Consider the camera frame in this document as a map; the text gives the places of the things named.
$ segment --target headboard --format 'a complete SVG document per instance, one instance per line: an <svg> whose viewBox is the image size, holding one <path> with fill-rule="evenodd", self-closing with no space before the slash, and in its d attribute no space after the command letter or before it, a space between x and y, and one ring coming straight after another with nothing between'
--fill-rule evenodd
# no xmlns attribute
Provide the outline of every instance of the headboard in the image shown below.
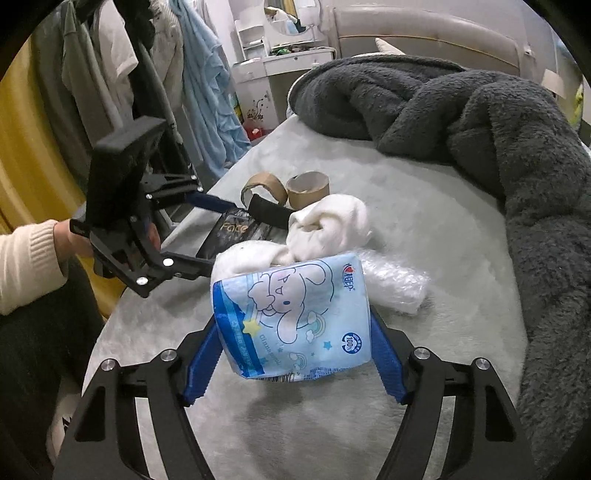
<svg viewBox="0 0 591 480"><path fill-rule="evenodd" d="M515 41L462 18L415 8L334 8L332 46L341 57L378 51L375 37L409 55L451 60L474 69L520 74Z"/></svg>

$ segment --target fluffy gray comforter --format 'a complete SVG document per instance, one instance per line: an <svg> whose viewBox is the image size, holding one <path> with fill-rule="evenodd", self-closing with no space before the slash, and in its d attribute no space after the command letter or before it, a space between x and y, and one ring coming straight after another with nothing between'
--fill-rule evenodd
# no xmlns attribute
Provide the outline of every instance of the fluffy gray comforter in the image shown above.
<svg viewBox="0 0 591 480"><path fill-rule="evenodd" d="M529 346L517 405L541 475L589 416L591 163L550 92L411 56L335 60L290 106L325 135L454 164L504 204Z"/></svg>

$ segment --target metal screw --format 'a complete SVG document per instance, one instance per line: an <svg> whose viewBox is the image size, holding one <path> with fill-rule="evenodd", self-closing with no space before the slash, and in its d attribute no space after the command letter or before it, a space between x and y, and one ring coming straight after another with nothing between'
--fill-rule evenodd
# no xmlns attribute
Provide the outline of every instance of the metal screw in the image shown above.
<svg viewBox="0 0 591 480"><path fill-rule="evenodd" d="M163 362L171 362L177 357L177 351L173 349L165 350L160 354L160 359Z"/></svg>
<svg viewBox="0 0 591 480"><path fill-rule="evenodd" d="M477 358L476 366L480 368L480 370L488 370L491 367L491 363L486 358Z"/></svg>
<svg viewBox="0 0 591 480"><path fill-rule="evenodd" d="M108 372L115 368L116 362L112 358L108 358L107 360L103 360L100 367L105 371Z"/></svg>
<svg viewBox="0 0 591 480"><path fill-rule="evenodd" d="M414 351L414 356L417 357L419 360L426 360L431 356L431 352L426 348L419 347Z"/></svg>

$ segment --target blue tissue package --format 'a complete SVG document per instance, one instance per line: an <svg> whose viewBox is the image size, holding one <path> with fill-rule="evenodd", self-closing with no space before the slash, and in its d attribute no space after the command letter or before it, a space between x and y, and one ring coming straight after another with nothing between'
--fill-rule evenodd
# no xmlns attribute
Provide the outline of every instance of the blue tissue package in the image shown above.
<svg viewBox="0 0 591 480"><path fill-rule="evenodd" d="M220 280L212 299L224 350L245 378L315 380L371 360L355 254Z"/></svg>

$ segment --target black pants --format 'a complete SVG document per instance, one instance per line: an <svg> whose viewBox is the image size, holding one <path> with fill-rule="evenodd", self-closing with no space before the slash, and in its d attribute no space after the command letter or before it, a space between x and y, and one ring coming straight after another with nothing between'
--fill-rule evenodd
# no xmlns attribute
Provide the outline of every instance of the black pants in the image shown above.
<svg viewBox="0 0 591 480"><path fill-rule="evenodd" d="M50 480L46 435L62 376L82 387L103 326L86 273L70 261L65 286L0 315L0 479Z"/></svg>

